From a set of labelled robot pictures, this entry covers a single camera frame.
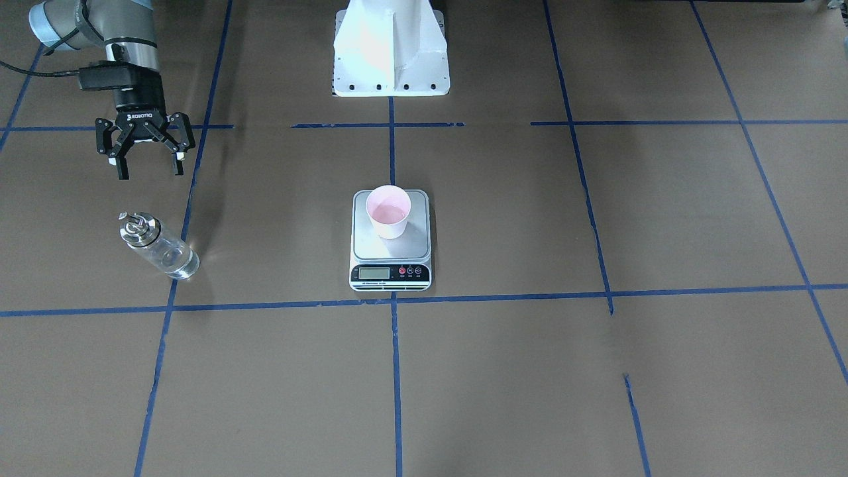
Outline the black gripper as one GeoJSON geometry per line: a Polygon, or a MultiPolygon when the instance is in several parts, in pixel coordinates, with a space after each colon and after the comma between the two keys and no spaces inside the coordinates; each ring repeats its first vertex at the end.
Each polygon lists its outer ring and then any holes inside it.
{"type": "Polygon", "coordinates": [[[136,84],[131,88],[112,89],[116,119],[95,121],[95,150],[115,161],[119,180],[129,180],[127,153],[136,142],[159,142],[172,151],[172,173],[184,175],[183,161],[195,147],[189,117],[182,112],[166,111],[160,73],[137,66],[136,84]]]}

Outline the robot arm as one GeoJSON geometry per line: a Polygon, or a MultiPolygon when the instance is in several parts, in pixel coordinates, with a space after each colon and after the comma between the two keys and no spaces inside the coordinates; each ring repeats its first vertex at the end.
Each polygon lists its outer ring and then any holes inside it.
{"type": "Polygon", "coordinates": [[[83,91],[111,91],[115,120],[95,121],[95,148],[119,179],[129,178],[127,152],[138,142],[164,145],[172,171],[183,174],[185,153],[195,146],[189,117],[168,113],[158,61],[154,9],[149,1],[43,1],[29,25],[45,53],[100,48],[103,61],[74,72],[83,91]]]}

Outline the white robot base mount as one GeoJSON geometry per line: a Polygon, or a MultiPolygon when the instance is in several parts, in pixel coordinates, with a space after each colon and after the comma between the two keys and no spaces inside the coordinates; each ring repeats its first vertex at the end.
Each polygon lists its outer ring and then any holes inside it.
{"type": "Polygon", "coordinates": [[[435,97],[451,90],[445,7],[350,1],[335,15],[337,97],[435,97]]]}

